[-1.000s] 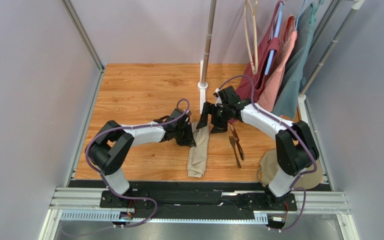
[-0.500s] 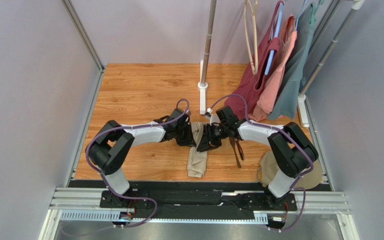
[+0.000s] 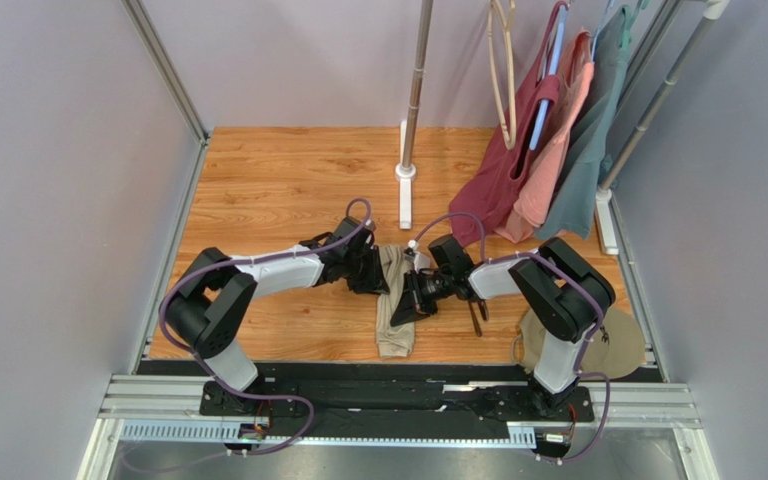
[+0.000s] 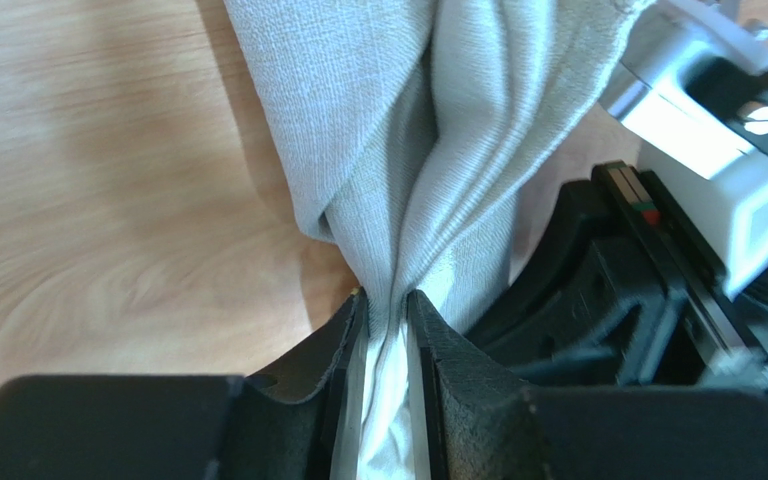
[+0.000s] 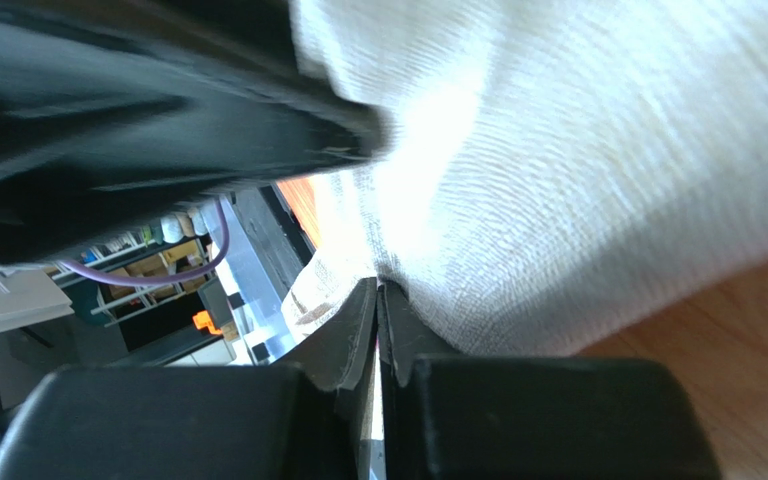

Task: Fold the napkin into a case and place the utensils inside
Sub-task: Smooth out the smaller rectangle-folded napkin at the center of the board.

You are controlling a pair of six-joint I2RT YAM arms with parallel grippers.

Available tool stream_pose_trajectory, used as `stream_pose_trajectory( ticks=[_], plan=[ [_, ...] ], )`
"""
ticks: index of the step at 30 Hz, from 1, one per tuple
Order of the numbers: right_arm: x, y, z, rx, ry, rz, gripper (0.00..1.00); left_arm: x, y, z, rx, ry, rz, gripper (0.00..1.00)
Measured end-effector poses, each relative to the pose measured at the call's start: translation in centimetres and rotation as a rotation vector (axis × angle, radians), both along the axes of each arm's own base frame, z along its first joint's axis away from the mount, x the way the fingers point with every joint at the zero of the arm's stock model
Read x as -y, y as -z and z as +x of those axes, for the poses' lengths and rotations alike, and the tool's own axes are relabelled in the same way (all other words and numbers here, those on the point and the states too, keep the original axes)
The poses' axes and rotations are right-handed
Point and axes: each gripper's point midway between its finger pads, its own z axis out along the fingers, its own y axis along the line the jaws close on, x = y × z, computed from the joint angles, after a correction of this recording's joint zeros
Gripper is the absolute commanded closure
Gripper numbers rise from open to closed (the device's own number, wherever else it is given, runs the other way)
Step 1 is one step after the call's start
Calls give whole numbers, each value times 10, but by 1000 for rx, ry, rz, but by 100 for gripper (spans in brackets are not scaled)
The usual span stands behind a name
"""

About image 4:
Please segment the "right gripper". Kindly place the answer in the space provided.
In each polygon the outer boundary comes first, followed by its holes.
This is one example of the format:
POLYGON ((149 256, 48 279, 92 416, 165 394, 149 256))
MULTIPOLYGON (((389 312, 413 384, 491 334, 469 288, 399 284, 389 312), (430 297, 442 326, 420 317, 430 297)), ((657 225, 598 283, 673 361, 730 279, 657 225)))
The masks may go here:
POLYGON ((725 276, 653 173, 595 167, 468 333, 464 411, 768 411, 768 348, 725 276))

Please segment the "beige cloth napkin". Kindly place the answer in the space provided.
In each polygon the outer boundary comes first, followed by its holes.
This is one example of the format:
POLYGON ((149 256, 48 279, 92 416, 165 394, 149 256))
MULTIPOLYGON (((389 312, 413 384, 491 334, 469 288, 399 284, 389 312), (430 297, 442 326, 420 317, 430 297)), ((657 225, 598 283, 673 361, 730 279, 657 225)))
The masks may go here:
POLYGON ((505 290, 517 194, 591 109, 643 1, 230 1, 296 222, 370 306, 357 475, 412 479, 405 300, 505 290))

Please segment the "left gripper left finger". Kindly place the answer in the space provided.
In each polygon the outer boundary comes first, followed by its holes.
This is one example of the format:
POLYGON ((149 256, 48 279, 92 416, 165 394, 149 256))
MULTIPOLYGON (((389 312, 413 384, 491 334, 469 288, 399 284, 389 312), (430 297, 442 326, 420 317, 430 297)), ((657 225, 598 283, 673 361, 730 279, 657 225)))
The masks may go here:
POLYGON ((0 386, 0 479, 339 479, 358 453, 368 302, 248 375, 27 375, 0 386))

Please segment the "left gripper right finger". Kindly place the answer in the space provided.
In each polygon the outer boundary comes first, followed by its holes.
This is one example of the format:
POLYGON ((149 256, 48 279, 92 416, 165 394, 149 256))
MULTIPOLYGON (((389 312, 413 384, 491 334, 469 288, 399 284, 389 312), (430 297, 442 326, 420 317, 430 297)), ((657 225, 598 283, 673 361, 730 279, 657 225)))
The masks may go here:
POLYGON ((539 387, 407 298, 419 479, 768 479, 768 392, 539 387))

